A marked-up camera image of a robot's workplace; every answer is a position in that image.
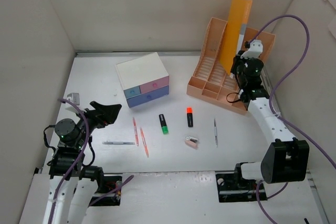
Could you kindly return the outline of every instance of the orange pencil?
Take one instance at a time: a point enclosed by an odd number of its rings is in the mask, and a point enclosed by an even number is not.
[[[137,146],[139,146],[139,138],[138,138],[138,131],[137,131],[137,123],[135,122],[135,118],[133,117],[133,125],[134,125],[134,135],[135,135],[135,142]]]
[[[149,153],[148,153],[148,149],[147,149],[147,145],[146,145],[145,136],[144,136],[144,134],[143,134],[143,131],[142,131],[142,128],[141,128],[141,127],[140,127],[140,133],[141,133],[141,138],[142,138],[143,146],[145,147],[146,155],[147,155],[147,157],[149,157]]]

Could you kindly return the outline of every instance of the desk organizer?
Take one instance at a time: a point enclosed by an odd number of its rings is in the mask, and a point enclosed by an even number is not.
[[[156,52],[115,68],[130,108],[169,94],[169,75]]]
[[[206,30],[205,40],[197,67],[187,86],[187,94],[222,108],[245,114],[246,109],[242,102],[229,103],[226,96],[238,92],[236,80],[226,74],[219,62],[219,49],[227,21],[212,18]],[[246,28],[244,41],[252,39],[258,30]],[[264,51],[260,59],[265,63],[274,44],[275,35],[262,32],[257,39],[263,43]]]

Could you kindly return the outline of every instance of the silver pen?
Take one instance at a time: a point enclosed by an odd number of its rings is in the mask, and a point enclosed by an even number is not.
[[[103,144],[107,144],[107,145],[133,145],[135,144],[134,142],[103,142]]]
[[[216,141],[216,147],[218,148],[217,125],[216,125],[216,119],[215,119],[215,118],[214,118],[214,126],[215,126],[215,141]]]

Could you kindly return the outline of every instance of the white wall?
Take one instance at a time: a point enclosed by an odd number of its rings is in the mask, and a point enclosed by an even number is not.
[[[227,18],[231,0],[51,0],[76,50],[200,50],[211,17]],[[254,0],[260,27],[291,0]]]
[[[18,223],[74,57],[49,0],[0,0],[0,223]]]
[[[285,118],[316,140],[336,160],[335,69],[336,39],[328,30],[336,10],[324,0],[293,0],[288,14],[301,17],[311,36],[307,57],[277,91]],[[305,32],[295,20],[284,19],[274,30],[275,47],[267,63],[272,83],[290,70],[302,55]],[[330,223],[336,223],[336,171],[311,146],[309,168]]]

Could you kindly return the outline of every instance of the drawer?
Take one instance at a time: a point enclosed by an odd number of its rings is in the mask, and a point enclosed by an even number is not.
[[[155,89],[159,89],[169,85],[169,76],[166,76],[155,81],[147,82],[143,85],[140,85],[140,91],[142,94],[151,92]]]
[[[124,94],[125,94],[126,99],[136,97],[137,95],[141,94],[140,87],[137,86],[134,88],[126,89],[124,90]]]
[[[134,106],[138,106],[142,103],[146,103],[146,102],[155,100],[157,98],[163,97],[167,94],[169,94],[169,86],[153,90],[153,91],[148,92],[146,94],[138,95],[137,97],[127,99],[127,104],[131,108],[131,107],[134,107]]]

